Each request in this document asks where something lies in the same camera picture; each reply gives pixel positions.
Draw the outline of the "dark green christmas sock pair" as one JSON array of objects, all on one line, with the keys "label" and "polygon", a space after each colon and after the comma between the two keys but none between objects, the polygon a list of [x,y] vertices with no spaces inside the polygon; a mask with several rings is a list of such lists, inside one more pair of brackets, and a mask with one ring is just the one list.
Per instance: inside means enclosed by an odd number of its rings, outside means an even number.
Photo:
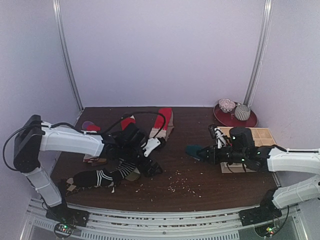
[{"label": "dark green christmas sock pair", "polygon": [[207,155],[202,153],[203,149],[204,147],[201,145],[187,145],[185,148],[185,153],[197,161],[204,162]]}]

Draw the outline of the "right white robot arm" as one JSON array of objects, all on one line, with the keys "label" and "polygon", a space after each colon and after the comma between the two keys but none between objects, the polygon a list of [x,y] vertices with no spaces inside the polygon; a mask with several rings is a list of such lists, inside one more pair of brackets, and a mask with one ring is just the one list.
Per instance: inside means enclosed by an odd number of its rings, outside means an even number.
[{"label": "right white robot arm", "polygon": [[233,127],[229,135],[212,124],[208,127],[214,145],[198,149],[195,157],[213,165],[241,164],[255,172],[302,172],[314,176],[299,183],[270,191],[264,204],[256,210],[259,220],[268,220],[276,209],[305,202],[320,196],[320,151],[280,147],[276,144],[256,146],[252,131]]}]

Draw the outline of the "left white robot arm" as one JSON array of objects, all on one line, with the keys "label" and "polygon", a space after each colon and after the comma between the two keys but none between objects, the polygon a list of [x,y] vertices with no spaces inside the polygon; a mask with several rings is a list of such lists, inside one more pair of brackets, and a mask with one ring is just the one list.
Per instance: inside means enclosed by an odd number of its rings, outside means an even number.
[{"label": "left white robot arm", "polygon": [[118,160],[119,166],[109,172],[106,169],[83,171],[73,177],[73,184],[80,188],[113,186],[135,169],[145,177],[153,177],[163,172],[150,159],[150,154],[162,141],[158,137],[148,137],[132,120],[119,120],[121,131],[111,133],[106,130],[83,131],[62,122],[50,124],[33,115],[27,123],[12,134],[14,155],[12,171],[20,172],[44,199],[52,213],[61,222],[72,218],[72,211],[64,205],[63,193],[53,183],[43,169],[38,157],[41,151],[78,153],[92,157]]}]

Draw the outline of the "red white patterned sock pair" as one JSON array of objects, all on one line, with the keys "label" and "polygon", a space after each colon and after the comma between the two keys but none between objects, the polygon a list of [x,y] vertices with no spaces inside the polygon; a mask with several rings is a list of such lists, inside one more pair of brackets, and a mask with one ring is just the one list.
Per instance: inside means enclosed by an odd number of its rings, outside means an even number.
[{"label": "red white patterned sock pair", "polygon": [[127,115],[123,115],[120,122],[121,130],[122,131],[125,130],[129,124],[135,124],[135,123],[136,123],[136,119],[133,114],[130,113]]}]

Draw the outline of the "wooden compartment tray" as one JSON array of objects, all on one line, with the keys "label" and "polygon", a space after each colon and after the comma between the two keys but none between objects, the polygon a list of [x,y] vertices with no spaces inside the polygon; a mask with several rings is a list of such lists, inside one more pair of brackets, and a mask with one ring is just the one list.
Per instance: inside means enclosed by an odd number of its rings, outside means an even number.
[{"label": "wooden compartment tray", "polygon": [[[276,144],[276,141],[274,140],[268,128],[250,127],[249,129],[251,130],[252,138],[256,147],[271,146]],[[222,174],[255,173],[254,170],[251,170],[246,166],[243,167],[241,163],[233,163],[228,165],[226,162],[222,162],[220,164],[220,169]]]}]

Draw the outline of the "red round plate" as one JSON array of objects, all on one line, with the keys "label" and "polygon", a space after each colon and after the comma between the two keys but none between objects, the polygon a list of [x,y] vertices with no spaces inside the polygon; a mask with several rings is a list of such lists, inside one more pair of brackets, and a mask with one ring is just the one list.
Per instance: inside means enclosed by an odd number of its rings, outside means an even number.
[{"label": "red round plate", "polygon": [[258,125],[258,118],[256,114],[251,111],[249,119],[246,121],[238,120],[235,117],[235,111],[232,110],[231,112],[223,112],[219,105],[216,104],[213,108],[213,115],[215,119],[225,127],[247,127],[247,128],[254,128]]}]

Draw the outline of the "red beige sock pair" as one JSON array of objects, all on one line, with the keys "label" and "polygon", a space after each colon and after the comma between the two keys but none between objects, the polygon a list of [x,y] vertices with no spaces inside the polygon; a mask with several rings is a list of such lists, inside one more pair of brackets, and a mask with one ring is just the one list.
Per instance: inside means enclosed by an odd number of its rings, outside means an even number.
[{"label": "red beige sock pair", "polygon": [[174,129],[174,114],[171,107],[160,108],[156,115],[155,123],[149,133],[149,138],[157,138],[166,143]]}]

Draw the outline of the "black white striped sock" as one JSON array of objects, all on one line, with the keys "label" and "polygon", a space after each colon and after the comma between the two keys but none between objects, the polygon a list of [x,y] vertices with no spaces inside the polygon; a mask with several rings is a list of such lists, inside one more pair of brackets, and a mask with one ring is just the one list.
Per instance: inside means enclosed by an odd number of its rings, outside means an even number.
[{"label": "black white striped sock", "polygon": [[134,163],[122,161],[120,165],[112,171],[108,171],[106,168],[82,171],[73,177],[73,184],[81,188],[110,186],[121,182],[131,174],[135,168],[136,165]]}]

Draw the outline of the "red purple sock pair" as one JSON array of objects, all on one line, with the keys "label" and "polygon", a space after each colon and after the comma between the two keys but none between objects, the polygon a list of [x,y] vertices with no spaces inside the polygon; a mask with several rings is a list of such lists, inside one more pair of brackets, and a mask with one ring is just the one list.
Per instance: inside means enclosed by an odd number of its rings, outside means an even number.
[{"label": "red purple sock pair", "polygon": [[[91,131],[91,132],[92,131],[98,132],[101,130],[99,126],[95,125],[91,121],[84,121],[81,126],[81,129],[84,131]],[[107,160],[105,158],[99,158],[97,156],[91,156],[88,154],[84,155],[83,162],[86,164],[91,164],[92,167],[102,166],[107,164]]]}]

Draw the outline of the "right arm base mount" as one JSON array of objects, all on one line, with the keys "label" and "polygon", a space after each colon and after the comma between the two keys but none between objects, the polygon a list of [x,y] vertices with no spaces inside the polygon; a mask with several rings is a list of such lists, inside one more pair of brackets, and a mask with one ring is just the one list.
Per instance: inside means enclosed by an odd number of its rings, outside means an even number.
[{"label": "right arm base mount", "polygon": [[272,203],[261,204],[258,207],[241,210],[239,218],[243,227],[260,224],[266,221],[271,221],[282,216],[282,211],[276,208]]}]

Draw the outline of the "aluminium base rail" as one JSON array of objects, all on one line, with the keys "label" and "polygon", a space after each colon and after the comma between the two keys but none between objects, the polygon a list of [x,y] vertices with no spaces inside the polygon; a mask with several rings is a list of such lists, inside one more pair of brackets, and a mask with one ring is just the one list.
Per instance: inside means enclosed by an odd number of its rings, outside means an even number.
[{"label": "aluminium base rail", "polygon": [[69,240],[262,240],[262,227],[282,226],[273,240],[308,240],[308,231],[297,205],[283,216],[242,226],[241,207],[194,212],[138,212],[70,204],[89,212],[86,227],[78,227]]}]

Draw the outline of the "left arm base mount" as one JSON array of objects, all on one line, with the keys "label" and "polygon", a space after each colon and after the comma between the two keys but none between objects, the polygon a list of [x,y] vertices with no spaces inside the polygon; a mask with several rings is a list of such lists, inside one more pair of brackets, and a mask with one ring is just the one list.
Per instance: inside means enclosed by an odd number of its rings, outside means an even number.
[{"label": "left arm base mount", "polygon": [[78,227],[86,227],[90,213],[69,207],[47,207],[45,217],[56,221],[53,233],[58,239],[69,238]]}]

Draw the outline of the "right aluminium frame post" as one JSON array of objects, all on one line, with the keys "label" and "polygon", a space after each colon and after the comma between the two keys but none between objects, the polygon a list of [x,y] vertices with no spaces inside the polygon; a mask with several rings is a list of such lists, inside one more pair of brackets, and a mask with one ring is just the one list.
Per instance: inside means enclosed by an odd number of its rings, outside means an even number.
[{"label": "right aluminium frame post", "polygon": [[253,67],[252,67],[252,71],[249,79],[249,84],[248,84],[245,98],[243,101],[243,103],[248,107],[251,107],[251,105],[253,104],[254,96],[258,87],[258,82],[259,82],[262,65],[263,65],[263,56],[267,48],[267,41],[269,37],[270,22],[272,18],[272,7],[273,7],[272,0],[264,1],[260,35],[259,35],[254,63],[253,63]]}]

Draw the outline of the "aluminium frame post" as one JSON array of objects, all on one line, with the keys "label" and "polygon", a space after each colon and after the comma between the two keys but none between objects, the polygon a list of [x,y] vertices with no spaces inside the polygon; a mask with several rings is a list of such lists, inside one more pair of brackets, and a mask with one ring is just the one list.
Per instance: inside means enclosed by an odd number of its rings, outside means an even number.
[{"label": "aluminium frame post", "polygon": [[270,22],[272,18],[272,7],[273,7],[272,0],[264,1],[260,35],[259,35],[254,63],[253,63],[253,67],[252,67],[252,71],[249,79],[249,84],[248,84],[245,98],[243,101],[243,103],[248,107],[251,107],[251,105],[253,104],[254,96],[258,87],[258,82],[259,82],[262,65],[263,65],[263,56],[267,48],[267,41],[269,37]]},{"label": "aluminium frame post", "polygon": [[57,25],[57,30],[58,30],[58,36],[59,36],[59,41],[60,41],[60,46],[61,46],[61,51],[62,51],[62,56],[63,56],[63,62],[64,66],[66,69],[68,81],[71,86],[71,91],[74,96],[75,102],[77,104],[77,107],[80,112],[84,110],[81,98],[80,98],[80,93],[76,84],[73,68],[72,68],[72,63],[68,51],[68,46],[67,46],[67,41],[66,41],[66,36],[65,36],[65,31],[64,31],[64,24],[63,24],[63,18],[62,18],[62,12],[61,12],[61,3],[59,0],[53,0],[52,1],[53,5],[53,13]]}]

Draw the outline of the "left aluminium frame post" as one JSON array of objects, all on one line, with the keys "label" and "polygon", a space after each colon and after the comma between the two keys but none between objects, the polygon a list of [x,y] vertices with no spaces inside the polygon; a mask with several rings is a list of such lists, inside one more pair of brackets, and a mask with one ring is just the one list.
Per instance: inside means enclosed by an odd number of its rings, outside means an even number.
[{"label": "left aluminium frame post", "polygon": [[59,36],[59,41],[60,41],[60,46],[61,46],[61,51],[62,51],[62,56],[63,56],[63,62],[64,66],[66,69],[68,81],[71,86],[71,91],[74,96],[75,102],[77,104],[77,107],[80,112],[84,110],[81,98],[80,98],[80,93],[76,84],[73,68],[72,68],[72,63],[68,51],[68,46],[67,46],[67,41],[66,41],[66,36],[65,36],[65,31],[64,31],[64,24],[63,24],[63,18],[62,18],[62,12],[61,12],[61,3],[59,0],[53,0],[52,1],[53,5],[53,13],[57,25],[57,30],[58,30],[58,36]]}]

